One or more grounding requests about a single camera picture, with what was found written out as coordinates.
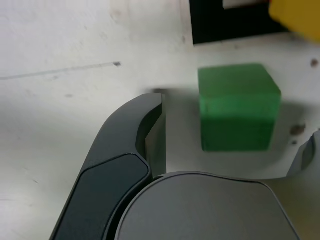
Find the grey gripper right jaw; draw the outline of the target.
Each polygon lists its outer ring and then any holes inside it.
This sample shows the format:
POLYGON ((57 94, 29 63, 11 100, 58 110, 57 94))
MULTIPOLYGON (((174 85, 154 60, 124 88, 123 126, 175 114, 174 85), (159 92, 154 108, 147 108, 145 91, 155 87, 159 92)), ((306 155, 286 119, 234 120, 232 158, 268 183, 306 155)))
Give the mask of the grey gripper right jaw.
POLYGON ((180 171, 157 176, 128 202, 113 240, 317 240, 320 134, 298 150, 287 176, 239 179, 180 171))

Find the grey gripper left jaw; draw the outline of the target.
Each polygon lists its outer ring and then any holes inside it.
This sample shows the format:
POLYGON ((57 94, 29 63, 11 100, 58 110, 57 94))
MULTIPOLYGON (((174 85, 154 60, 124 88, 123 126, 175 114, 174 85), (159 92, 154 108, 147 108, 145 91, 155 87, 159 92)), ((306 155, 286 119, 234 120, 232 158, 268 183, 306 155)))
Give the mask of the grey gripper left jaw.
POLYGON ((133 198, 166 171, 164 96, 143 94, 101 127, 51 239, 114 239, 133 198))

